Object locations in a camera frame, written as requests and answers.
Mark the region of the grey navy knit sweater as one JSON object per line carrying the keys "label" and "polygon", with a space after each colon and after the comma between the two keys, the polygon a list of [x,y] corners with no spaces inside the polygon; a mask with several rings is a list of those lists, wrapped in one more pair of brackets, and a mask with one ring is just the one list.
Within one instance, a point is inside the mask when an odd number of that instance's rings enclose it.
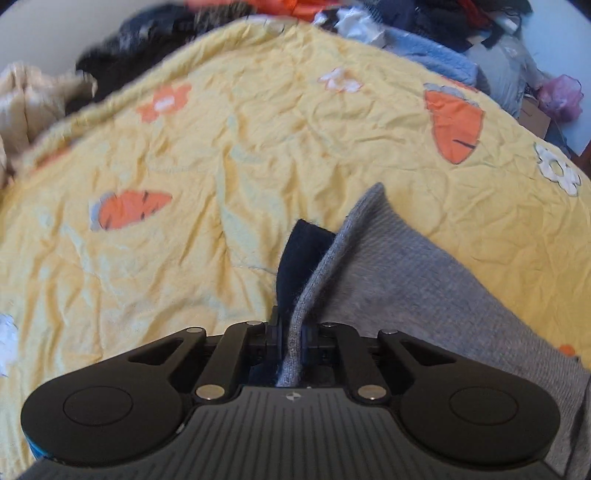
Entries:
{"label": "grey navy knit sweater", "polygon": [[363,194],[338,232],[297,222],[280,259],[276,295],[290,323],[281,387],[301,378],[304,326],[344,323],[366,337],[401,331],[545,389],[561,415],[548,463],[569,479],[589,477],[589,371],[407,225],[382,184]]}

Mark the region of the dark patterned clothes heap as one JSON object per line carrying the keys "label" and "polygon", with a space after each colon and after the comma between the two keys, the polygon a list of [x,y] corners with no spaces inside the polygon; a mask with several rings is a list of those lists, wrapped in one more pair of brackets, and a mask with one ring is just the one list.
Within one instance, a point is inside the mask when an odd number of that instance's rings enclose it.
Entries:
{"label": "dark patterned clothes heap", "polygon": [[91,75],[97,89],[91,98],[69,101],[65,113],[104,100],[197,37],[253,14],[256,7],[242,1],[195,8],[166,3],[137,13],[78,58],[75,69]]}

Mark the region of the black clothes on pile top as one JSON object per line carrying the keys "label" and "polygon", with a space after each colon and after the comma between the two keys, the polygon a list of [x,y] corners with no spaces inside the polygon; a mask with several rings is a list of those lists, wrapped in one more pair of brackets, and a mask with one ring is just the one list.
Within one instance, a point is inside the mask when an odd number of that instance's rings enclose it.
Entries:
{"label": "black clothes on pile top", "polygon": [[481,10],[506,33],[515,35],[524,16],[533,13],[529,0],[481,0]]}

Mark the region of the yellow carrot print quilt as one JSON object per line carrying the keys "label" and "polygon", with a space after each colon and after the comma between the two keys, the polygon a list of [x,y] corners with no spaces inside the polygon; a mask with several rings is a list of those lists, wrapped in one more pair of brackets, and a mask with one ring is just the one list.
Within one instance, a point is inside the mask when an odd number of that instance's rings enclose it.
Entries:
{"label": "yellow carrot print quilt", "polygon": [[26,397],[186,325],[270,315],[297,220],[394,210],[590,361],[590,181],[490,97],[308,24],[236,21],[56,125],[1,194],[1,475]]}

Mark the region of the beige garment on floor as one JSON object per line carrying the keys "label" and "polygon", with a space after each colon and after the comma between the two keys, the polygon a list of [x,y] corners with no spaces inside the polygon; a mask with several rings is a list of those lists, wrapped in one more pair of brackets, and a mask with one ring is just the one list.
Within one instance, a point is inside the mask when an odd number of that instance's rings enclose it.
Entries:
{"label": "beige garment on floor", "polygon": [[86,73],[52,77],[25,63],[1,71],[1,184],[21,169],[20,157],[53,124],[66,116],[66,104],[91,99],[96,80]]}

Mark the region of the light blue folded towel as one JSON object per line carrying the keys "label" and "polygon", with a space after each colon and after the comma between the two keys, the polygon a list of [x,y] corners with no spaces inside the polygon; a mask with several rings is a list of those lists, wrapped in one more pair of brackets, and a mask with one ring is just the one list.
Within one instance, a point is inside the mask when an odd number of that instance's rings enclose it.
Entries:
{"label": "light blue folded towel", "polygon": [[423,65],[428,70],[469,87],[476,87],[478,66],[464,54],[405,30],[388,27],[385,49]]}

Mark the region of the white crumpled garment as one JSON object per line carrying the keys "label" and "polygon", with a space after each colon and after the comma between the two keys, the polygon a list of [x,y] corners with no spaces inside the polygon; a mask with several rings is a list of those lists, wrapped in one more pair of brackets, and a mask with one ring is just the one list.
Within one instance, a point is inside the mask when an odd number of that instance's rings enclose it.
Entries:
{"label": "white crumpled garment", "polygon": [[311,24],[342,38],[380,49],[387,46],[384,27],[377,23],[369,11],[360,7],[338,7],[322,10],[315,14]]}

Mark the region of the orange plastic bag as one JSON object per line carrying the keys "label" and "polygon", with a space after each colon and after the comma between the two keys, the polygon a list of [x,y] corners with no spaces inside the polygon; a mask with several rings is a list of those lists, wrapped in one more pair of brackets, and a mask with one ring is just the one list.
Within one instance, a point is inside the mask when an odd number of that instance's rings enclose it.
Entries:
{"label": "orange plastic bag", "polygon": [[246,3],[256,9],[256,12],[271,16],[290,16],[311,22],[315,15],[325,9],[342,6],[342,1],[331,0],[186,0],[184,4],[191,8],[205,6],[222,6],[236,2]]}

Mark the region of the grey garment beside pile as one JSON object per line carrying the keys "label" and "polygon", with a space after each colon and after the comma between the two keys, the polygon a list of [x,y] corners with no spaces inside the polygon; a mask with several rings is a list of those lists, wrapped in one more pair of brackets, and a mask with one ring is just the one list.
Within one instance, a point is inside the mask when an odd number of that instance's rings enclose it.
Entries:
{"label": "grey garment beside pile", "polygon": [[538,90],[546,81],[527,48],[513,36],[502,36],[491,48],[474,44],[465,55],[478,66],[477,87],[514,118],[520,115],[526,87]]}

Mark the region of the pink plastic bag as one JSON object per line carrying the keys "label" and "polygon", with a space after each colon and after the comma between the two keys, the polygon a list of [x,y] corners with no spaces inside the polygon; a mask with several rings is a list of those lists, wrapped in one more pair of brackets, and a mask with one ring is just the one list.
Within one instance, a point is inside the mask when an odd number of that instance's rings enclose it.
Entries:
{"label": "pink plastic bag", "polygon": [[540,109],[557,123],[573,122],[582,113],[582,85],[569,75],[560,75],[546,82],[537,98]]}

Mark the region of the navy garment in pile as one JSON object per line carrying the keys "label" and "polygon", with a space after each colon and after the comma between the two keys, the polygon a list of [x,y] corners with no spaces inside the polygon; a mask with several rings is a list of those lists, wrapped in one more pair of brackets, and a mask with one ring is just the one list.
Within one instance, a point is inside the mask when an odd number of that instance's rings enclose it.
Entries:
{"label": "navy garment in pile", "polygon": [[463,53],[472,44],[465,10],[457,1],[363,1],[372,16],[387,26],[428,38]]}

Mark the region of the red garment on pile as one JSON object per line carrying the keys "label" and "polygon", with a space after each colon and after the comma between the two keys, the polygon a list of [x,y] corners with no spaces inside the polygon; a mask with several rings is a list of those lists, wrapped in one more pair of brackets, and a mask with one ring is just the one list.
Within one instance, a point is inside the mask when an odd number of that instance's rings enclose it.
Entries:
{"label": "red garment on pile", "polygon": [[490,25],[490,19],[481,11],[473,0],[457,0],[463,9],[468,24],[474,29],[486,29]]}

